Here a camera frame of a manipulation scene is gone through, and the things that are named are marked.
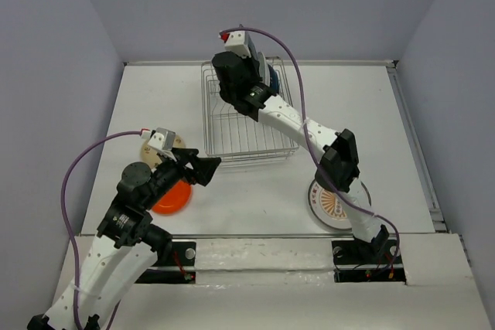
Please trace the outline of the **dark blue leaf-shaped plate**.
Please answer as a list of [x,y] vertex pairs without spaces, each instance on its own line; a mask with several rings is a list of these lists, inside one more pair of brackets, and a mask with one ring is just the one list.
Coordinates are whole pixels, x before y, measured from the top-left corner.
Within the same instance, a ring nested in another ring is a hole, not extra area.
[[269,78],[270,78],[269,86],[271,89],[273,89],[274,92],[276,92],[278,94],[280,91],[279,78],[278,78],[276,71],[272,67],[272,65],[268,65],[268,72],[269,72]]

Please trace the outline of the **teal plate with white blossoms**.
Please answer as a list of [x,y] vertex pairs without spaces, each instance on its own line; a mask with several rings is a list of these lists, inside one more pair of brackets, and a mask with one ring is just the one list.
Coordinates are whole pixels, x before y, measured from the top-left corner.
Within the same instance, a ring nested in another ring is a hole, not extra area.
[[252,41],[251,34],[249,32],[245,32],[245,41],[247,43],[248,50],[250,52],[250,56],[253,60],[259,61],[258,51]]

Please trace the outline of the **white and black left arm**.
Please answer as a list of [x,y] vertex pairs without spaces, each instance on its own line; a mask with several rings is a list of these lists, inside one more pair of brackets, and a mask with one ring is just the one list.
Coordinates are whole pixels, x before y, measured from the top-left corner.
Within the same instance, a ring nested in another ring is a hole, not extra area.
[[121,173],[117,194],[97,228],[74,278],[55,304],[29,321],[29,329],[99,329],[129,288],[154,264],[165,263],[172,235],[152,222],[151,208],[184,181],[206,186],[221,160],[193,148],[174,148],[156,168],[133,162]]

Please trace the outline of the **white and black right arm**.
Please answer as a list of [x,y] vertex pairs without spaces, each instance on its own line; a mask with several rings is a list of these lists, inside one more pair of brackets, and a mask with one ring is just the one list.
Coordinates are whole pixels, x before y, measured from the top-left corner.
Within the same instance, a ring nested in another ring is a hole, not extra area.
[[274,128],[306,149],[316,164],[315,180],[333,192],[350,221],[357,256],[373,262],[384,253],[387,227],[370,204],[360,181],[355,135],[326,128],[304,118],[259,72],[259,63],[233,52],[221,52],[211,60],[220,86],[220,97],[236,112]]

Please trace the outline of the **red plate with turquoise flower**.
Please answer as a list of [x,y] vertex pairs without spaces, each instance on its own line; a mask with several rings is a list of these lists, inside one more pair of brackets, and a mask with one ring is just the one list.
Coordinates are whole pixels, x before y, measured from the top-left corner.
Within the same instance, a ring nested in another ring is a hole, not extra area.
[[271,67],[268,65],[268,61],[263,52],[258,52],[259,61],[259,74],[261,81],[266,86],[271,86]]

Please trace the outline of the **white plate with orange sunburst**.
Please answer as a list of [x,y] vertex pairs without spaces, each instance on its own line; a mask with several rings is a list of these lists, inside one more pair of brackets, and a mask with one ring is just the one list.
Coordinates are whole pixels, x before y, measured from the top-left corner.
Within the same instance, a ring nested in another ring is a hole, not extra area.
[[335,231],[351,231],[351,223],[340,199],[313,180],[308,188],[309,214],[318,225]]

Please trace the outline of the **small beige plate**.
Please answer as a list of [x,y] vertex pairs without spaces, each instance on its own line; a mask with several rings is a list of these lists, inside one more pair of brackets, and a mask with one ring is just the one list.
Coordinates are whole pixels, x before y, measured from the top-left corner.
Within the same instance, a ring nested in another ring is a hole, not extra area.
[[[186,143],[182,137],[177,135],[175,137],[174,148],[185,148]],[[162,159],[158,156],[156,150],[148,146],[148,142],[144,141],[140,149],[140,160],[147,164],[150,168],[155,168],[162,163]]]

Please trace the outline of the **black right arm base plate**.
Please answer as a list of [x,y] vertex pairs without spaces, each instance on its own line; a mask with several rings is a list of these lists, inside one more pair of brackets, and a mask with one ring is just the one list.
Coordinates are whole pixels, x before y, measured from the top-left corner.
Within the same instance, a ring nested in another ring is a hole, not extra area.
[[406,283],[401,254],[396,253],[396,240],[385,244],[378,256],[364,256],[354,240],[334,240],[333,278],[336,283],[402,282]]

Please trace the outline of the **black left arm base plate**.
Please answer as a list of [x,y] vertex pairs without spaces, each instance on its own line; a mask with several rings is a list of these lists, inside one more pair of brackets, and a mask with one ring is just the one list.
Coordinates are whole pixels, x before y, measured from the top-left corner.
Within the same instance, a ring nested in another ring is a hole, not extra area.
[[195,284],[196,241],[174,240],[167,257],[148,268],[136,284]]

